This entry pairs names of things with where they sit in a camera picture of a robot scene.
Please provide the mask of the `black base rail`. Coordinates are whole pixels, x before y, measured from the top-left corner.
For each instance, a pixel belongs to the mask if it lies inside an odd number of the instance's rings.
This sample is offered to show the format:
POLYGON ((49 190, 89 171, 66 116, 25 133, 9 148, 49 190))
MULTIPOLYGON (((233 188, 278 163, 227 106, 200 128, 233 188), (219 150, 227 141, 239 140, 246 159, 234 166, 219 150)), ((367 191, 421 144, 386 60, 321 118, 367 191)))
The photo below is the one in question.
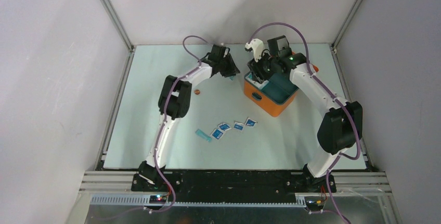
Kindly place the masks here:
POLYGON ((154 192, 154 203, 296 203, 301 193, 335 193, 334 177, 313 177, 303 170, 165 169, 142 162, 131 191, 154 192))

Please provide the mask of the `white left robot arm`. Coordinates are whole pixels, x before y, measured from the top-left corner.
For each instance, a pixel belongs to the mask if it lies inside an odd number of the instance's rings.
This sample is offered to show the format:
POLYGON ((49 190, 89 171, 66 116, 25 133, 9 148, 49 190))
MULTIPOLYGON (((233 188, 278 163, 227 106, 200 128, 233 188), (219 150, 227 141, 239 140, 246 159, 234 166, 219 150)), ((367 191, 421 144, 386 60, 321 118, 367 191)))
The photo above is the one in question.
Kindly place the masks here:
POLYGON ((158 191, 164 186, 162 170, 166 166, 177 125, 189 111, 193 87, 218 73, 223 77, 240 73, 230 54, 230 48, 223 45, 213 45, 211 51, 199 59, 195 67, 187 73, 165 78, 158 100, 159 127, 154 143, 138 169, 140 177, 150 190, 158 191))

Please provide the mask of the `teal white label packet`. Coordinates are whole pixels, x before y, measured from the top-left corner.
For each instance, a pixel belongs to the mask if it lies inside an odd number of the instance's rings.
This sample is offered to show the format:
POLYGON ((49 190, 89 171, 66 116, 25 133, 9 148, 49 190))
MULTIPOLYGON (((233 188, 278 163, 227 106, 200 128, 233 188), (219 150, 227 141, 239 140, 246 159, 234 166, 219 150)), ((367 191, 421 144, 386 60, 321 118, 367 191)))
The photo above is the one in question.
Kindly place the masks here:
POLYGON ((267 84, 269 83, 269 80, 265 80, 263 82, 257 82, 257 81, 252 81, 252 84, 258 89, 258 90, 262 90, 267 84))

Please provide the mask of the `orange plastic medicine box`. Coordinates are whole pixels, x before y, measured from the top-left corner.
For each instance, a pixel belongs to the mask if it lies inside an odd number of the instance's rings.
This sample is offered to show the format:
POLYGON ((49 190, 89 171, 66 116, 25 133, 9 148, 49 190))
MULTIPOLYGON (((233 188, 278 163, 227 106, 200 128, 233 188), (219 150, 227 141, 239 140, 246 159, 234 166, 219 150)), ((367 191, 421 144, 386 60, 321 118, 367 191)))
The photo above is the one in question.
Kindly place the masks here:
POLYGON ((244 94, 272 117, 278 117, 299 90, 288 74, 274 73, 263 83, 254 81, 252 77, 250 71, 244 76, 244 94))

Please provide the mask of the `dark teal divider tray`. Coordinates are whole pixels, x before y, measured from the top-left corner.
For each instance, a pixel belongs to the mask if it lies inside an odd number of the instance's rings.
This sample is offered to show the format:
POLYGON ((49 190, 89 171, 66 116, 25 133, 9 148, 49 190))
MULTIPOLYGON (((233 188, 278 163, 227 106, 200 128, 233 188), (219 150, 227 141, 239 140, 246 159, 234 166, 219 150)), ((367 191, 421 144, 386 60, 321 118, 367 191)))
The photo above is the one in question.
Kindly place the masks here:
POLYGON ((262 89, 258 90, 252 84, 252 74, 248 72, 244 76, 244 81, 246 85, 251 85, 251 89, 256 89, 257 92, 251 92, 251 99, 256 102, 263 102, 263 99, 269 99, 277 105, 282 105, 288 101, 297 91, 298 87, 292 84, 288 79, 285 79, 279 74, 274 74, 270 79, 269 83, 262 89))

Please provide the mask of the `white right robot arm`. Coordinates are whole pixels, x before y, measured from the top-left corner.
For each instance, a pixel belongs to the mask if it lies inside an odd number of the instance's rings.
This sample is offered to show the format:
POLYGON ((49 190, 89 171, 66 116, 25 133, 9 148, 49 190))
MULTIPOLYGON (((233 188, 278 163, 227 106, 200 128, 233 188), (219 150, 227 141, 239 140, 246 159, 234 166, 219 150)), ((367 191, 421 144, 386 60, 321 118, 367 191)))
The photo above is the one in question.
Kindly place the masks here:
POLYGON ((247 64, 252 81, 266 85, 270 79, 280 78, 302 91, 322 116, 317 132, 319 147, 306 164, 308 174, 302 178, 307 191, 317 191, 323 185, 322 176, 331 170, 337 157, 360 140, 361 104, 349 102, 327 87, 308 58, 301 52, 292 52, 284 35, 267 44, 254 38, 244 49, 253 54, 247 64))

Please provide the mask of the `blue white wipe sachet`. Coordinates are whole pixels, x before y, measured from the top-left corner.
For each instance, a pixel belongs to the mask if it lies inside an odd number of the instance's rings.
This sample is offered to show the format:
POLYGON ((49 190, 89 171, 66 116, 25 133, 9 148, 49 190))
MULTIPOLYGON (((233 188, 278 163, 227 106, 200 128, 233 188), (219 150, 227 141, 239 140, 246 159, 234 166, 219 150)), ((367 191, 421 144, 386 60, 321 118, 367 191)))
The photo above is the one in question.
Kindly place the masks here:
POLYGON ((223 132, 231 130, 231 126, 226 122, 222 122, 222 123, 218 124, 218 128, 223 132))
POLYGON ((248 117, 245 121, 245 126, 254 127, 257 124, 257 121, 248 117))
POLYGON ((219 128, 214 129, 210 136, 216 140, 220 140, 224 136, 225 132, 219 128))
POLYGON ((242 122, 234 122, 233 129, 237 131, 243 131, 244 124, 242 122))

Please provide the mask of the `teal strip packet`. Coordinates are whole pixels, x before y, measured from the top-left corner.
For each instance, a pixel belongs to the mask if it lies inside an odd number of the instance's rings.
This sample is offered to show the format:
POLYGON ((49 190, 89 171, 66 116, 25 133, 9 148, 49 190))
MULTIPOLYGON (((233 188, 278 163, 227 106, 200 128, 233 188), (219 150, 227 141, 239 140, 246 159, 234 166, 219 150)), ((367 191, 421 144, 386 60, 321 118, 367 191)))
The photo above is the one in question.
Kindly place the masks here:
POLYGON ((210 135, 207 135, 207 134, 206 134, 205 132, 203 132, 201 129, 197 129, 197 130, 195 131, 195 134, 196 134, 198 137, 200 137, 200 138, 206 140, 207 142, 211 142, 211 141, 212 141, 212 137, 211 137, 210 135))

